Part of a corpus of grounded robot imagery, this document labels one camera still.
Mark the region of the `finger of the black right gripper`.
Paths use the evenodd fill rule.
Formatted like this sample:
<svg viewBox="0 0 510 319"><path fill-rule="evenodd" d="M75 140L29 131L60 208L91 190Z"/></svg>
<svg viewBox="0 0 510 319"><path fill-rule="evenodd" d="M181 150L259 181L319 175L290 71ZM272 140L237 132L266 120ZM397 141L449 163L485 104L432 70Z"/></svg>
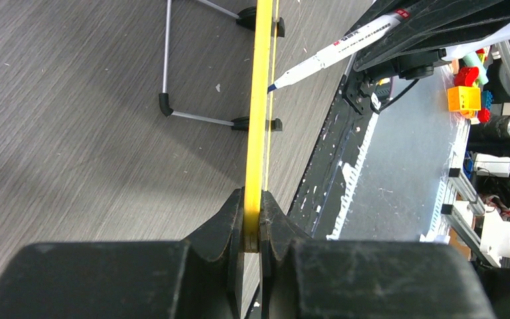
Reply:
<svg viewBox="0 0 510 319"><path fill-rule="evenodd" d="M398 9L409 16L357 53L356 71L430 51L453 60L510 39L510 1L375 1L351 30Z"/></svg>

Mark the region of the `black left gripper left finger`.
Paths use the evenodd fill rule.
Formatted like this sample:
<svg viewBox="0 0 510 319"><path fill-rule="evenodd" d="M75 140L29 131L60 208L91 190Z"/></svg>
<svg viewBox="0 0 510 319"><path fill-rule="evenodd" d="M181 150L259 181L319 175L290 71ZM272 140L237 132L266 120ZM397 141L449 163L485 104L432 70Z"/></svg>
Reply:
<svg viewBox="0 0 510 319"><path fill-rule="evenodd" d="M179 241L33 243L0 276L0 318L239 318L243 191Z"/></svg>

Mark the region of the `white blue whiteboard marker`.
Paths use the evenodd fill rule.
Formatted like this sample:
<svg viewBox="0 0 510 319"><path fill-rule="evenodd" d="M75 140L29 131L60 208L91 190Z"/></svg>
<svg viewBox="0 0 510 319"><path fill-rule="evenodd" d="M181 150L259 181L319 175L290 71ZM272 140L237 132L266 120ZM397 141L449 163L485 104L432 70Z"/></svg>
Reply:
<svg viewBox="0 0 510 319"><path fill-rule="evenodd" d="M320 70L357 53L382 39L390 30L410 17L410 9L397 9L351 31L313 56L287 70L268 87L268 92L293 85Z"/></svg>

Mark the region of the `yellow framed whiteboard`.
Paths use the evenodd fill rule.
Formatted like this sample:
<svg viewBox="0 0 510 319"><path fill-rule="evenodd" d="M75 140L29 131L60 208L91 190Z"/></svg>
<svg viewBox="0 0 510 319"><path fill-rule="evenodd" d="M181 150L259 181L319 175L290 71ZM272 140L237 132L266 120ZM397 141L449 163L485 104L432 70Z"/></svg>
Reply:
<svg viewBox="0 0 510 319"><path fill-rule="evenodd" d="M259 217L262 207L266 153L268 80L271 66L272 30L277 10L275 1L258 1L256 4L256 32L243 195L242 230L246 253L257 253L259 246Z"/></svg>

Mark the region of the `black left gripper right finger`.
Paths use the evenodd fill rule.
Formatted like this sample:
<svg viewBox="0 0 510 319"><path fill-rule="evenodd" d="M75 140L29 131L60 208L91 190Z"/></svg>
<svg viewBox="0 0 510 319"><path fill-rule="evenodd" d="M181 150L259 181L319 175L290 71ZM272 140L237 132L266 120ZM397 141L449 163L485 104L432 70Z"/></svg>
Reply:
<svg viewBox="0 0 510 319"><path fill-rule="evenodd" d="M260 214L263 318L493 318L471 265L447 245L308 236L271 193Z"/></svg>

